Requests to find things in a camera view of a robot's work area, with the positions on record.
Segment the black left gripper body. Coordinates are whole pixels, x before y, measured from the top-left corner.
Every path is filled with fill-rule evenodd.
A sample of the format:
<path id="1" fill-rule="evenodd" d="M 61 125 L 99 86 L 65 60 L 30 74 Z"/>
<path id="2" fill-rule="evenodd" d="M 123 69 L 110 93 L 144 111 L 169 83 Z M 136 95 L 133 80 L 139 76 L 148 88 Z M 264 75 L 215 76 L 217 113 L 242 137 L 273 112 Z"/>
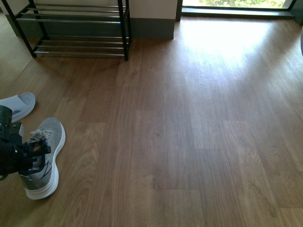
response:
<path id="1" fill-rule="evenodd" d="M 24 129 L 20 122 L 12 122 L 12 110 L 0 107 L 0 179 L 19 172 L 24 166 Z"/>

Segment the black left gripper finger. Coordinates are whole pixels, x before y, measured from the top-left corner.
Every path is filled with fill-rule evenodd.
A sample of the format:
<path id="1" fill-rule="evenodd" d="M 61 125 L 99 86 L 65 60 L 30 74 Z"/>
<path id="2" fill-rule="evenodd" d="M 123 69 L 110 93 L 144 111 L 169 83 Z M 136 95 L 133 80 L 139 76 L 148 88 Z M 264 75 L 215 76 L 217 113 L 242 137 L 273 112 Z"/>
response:
<path id="1" fill-rule="evenodd" d="M 51 153 L 50 146 L 47 145 L 46 139 L 26 142 L 26 153 L 22 161 L 22 175 L 31 175 L 39 173 L 46 164 L 46 155 Z"/>

